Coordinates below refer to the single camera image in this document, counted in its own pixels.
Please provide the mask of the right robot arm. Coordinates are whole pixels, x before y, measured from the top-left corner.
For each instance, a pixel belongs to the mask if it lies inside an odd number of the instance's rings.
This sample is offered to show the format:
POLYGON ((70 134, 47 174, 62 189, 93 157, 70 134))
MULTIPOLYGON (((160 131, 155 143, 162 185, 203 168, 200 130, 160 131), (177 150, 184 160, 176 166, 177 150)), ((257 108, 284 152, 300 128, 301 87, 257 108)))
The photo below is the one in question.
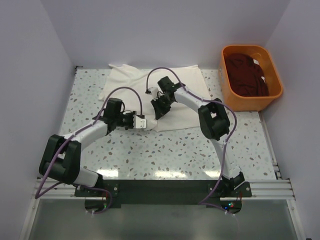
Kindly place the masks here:
POLYGON ((147 87, 145 92, 152 96, 155 119, 159 120, 167 114, 173 103, 183 104, 197 113, 202 134, 215 148, 221 167, 220 175, 213 189, 202 201, 208 200, 218 188, 234 191, 240 187, 245 178, 232 149, 228 146, 237 127, 237 117, 234 117, 234 127, 230 130, 231 122, 226 112, 228 107, 219 98, 209 100, 197 96, 183 83, 173 83, 167 76, 161 78, 157 84, 157 87, 147 87))

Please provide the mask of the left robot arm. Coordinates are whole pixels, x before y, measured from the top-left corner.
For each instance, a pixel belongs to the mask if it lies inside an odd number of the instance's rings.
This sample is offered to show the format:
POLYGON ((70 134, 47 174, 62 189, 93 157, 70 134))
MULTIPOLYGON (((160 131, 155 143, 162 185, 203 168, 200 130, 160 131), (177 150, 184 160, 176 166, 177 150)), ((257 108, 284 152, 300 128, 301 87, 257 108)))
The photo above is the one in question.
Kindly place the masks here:
POLYGON ((82 151, 116 128, 133 129, 136 111, 122 111, 123 101, 111 98, 102 115, 95 116, 81 129, 66 135, 52 135, 47 142, 39 174, 68 185, 102 188, 101 174, 81 167, 82 151))

